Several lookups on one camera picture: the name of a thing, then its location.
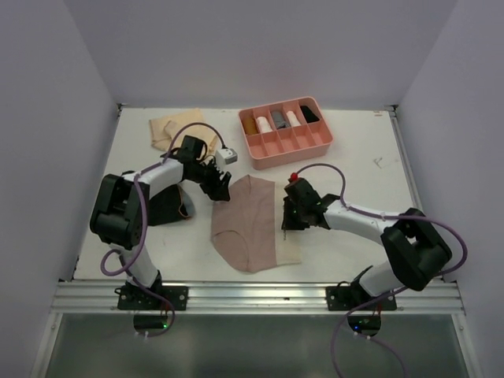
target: beige fabric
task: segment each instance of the beige fabric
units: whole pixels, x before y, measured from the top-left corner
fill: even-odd
[[[282,230],[284,220],[284,190],[285,183],[275,183],[275,247],[276,264],[300,264],[301,251],[299,249],[299,237],[301,232]]]
[[[212,243],[222,258],[242,272],[259,272],[301,262],[295,234],[281,230],[283,186],[244,176],[229,187],[230,202],[216,202]]]
[[[167,151],[173,136],[175,136],[182,127],[191,122],[205,122],[205,118],[203,118],[200,109],[192,109],[172,116],[150,120],[150,145],[158,150]],[[191,126],[180,134],[175,141],[174,148],[180,147],[185,135],[192,135],[204,140],[209,147],[208,154],[213,154],[213,152],[215,152],[217,136],[209,128],[201,125]]]

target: gray wall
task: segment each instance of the gray wall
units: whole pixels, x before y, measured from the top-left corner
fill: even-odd
[[[62,1],[1,1],[0,50],[0,375],[18,378],[75,263],[115,115]]]
[[[455,276],[488,377],[504,369],[503,15],[502,0],[460,0],[399,106],[425,209],[469,245]]]
[[[398,103],[455,0],[65,0],[118,102]]]

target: purple cable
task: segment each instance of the purple cable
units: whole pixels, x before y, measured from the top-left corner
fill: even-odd
[[[347,203],[345,202],[344,197],[343,197],[343,195],[345,194],[345,189],[347,188],[347,178],[343,174],[343,171],[341,169],[339,169],[338,167],[336,167],[334,165],[331,165],[331,164],[328,164],[328,163],[314,163],[314,164],[310,164],[310,165],[307,165],[305,167],[302,167],[301,169],[299,169],[297,171],[297,173],[299,174],[302,171],[304,171],[304,170],[306,170],[308,168],[312,168],[312,167],[327,167],[327,168],[330,168],[330,169],[334,169],[335,171],[337,171],[337,173],[339,173],[339,175],[341,176],[341,180],[343,182],[342,186],[341,186],[341,191],[339,193],[339,200],[341,201],[341,203],[348,210],[354,211],[355,213],[359,213],[359,214],[367,216],[367,217],[372,217],[372,218],[376,218],[376,219],[385,219],[385,220],[389,220],[389,221],[404,220],[404,221],[423,221],[423,222],[429,222],[429,223],[437,224],[438,226],[446,229],[451,235],[453,235],[455,237],[455,239],[457,239],[457,241],[460,243],[460,245],[462,247],[462,256],[461,256],[461,259],[460,259],[460,261],[456,265],[454,265],[453,267],[451,267],[449,269],[443,270],[437,276],[454,272],[455,270],[459,269],[461,266],[464,265],[465,261],[467,260],[468,253],[469,253],[468,248],[467,248],[467,244],[465,243],[464,239],[460,236],[460,234],[458,234],[448,224],[444,224],[443,222],[439,222],[438,220],[434,220],[434,219],[431,219],[429,217],[420,217],[420,216],[415,216],[415,215],[385,215],[385,216],[382,216],[381,214],[370,213],[369,211],[361,210],[361,209],[355,208],[353,206],[348,206]],[[332,365],[334,366],[334,369],[335,369],[336,373],[338,374],[338,376],[340,376],[341,378],[344,377],[343,372],[339,368],[338,362],[336,361],[335,341],[336,341],[336,336],[338,335],[339,330],[341,329],[341,327],[343,326],[343,324],[345,323],[345,321],[347,320],[347,318],[353,312],[355,312],[355,311],[358,311],[360,309],[364,309],[364,308],[366,308],[368,306],[371,306],[371,305],[373,305],[373,304],[381,301],[382,299],[384,299],[384,298],[386,298],[386,297],[388,297],[390,295],[396,295],[398,293],[403,292],[404,290],[406,290],[406,287],[401,287],[401,288],[399,288],[399,289],[397,289],[395,291],[391,291],[391,292],[388,292],[388,293],[383,293],[382,295],[379,295],[378,297],[375,297],[375,298],[371,299],[370,301],[368,301],[366,303],[363,303],[363,304],[361,304],[361,305],[359,305],[359,306],[351,309],[350,311],[348,311],[347,313],[345,313],[345,315],[343,315],[342,320],[339,321],[339,323],[336,325],[336,327],[335,327],[335,329],[334,329],[334,331],[332,333],[332,337],[331,337],[331,360],[332,360]],[[401,364],[402,372],[403,372],[404,376],[409,376],[409,373],[408,373],[408,371],[406,369],[406,365],[404,364],[404,361],[399,356],[398,352],[396,352],[391,346],[388,346],[383,341],[380,341],[380,340],[374,339],[374,338],[371,338],[371,340],[374,343],[377,343],[377,344],[381,345],[382,347],[384,347],[385,349],[389,350],[394,356],[396,356],[396,358],[399,360],[399,363]]]
[[[168,147],[168,151],[165,155],[165,157],[163,158],[163,163],[168,160],[169,158],[169,151],[172,150],[173,146],[175,146],[175,141],[177,140],[177,138],[180,136],[180,134],[182,134],[182,132],[188,128],[190,128],[191,126],[205,126],[207,128],[210,128],[213,130],[213,132],[215,132],[215,134],[217,135],[217,137],[219,137],[220,139],[220,144],[222,144],[222,147],[225,148],[225,143],[224,143],[224,139],[222,138],[222,135],[217,131],[217,129],[210,125],[210,124],[206,124],[205,122],[191,122],[190,124],[186,124],[183,128],[181,128],[172,138],[172,142],[170,143],[169,147]]]
[[[345,315],[343,315],[343,318],[341,319],[341,321],[338,322],[338,324],[334,328],[334,331],[332,332],[332,336],[331,336],[331,361],[332,361],[332,366],[334,366],[334,370],[336,371],[336,374],[338,374],[338,376],[340,376],[341,378],[344,377],[343,372],[339,368],[338,362],[336,361],[336,358],[335,358],[335,353],[336,353],[335,341],[336,341],[336,336],[339,333],[339,330],[341,329],[341,327],[343,326],[343,324],[345,323],[347,318],[355,311],[359,311],[360,309],[364,309],[368,306],[374,305],[375,303],[380,302],[382,299],[385,299],[391,295],[399,294],[399,293],[403,292],[404,290],[406,290],[406,287],[401,287],[397,290],[394,290],[394,291],[391,291],[388,293],[383,293],[382,295],[379,295],[366,303],[362,303],[361,305],[354,307],[353,309],[351,309],[350,311],[345,313]],[[358,334],[358,336],[362,337],[363,339],[367,339],[367,336],[365,336],[365,335]],[[388,351],[390,351],[398,359],[399,363],[401,364],[402,374],[406,377],[410,376],[404,361],[402,360],[401,356],[399,356],[399,353],[396,350],[394,350],[394,348],[387,345],[385,342],[378,340],[378,339],[375,339],[373,337],[370,340],[373,341],[374,343],[382,346],[383,348],[387,349]]]

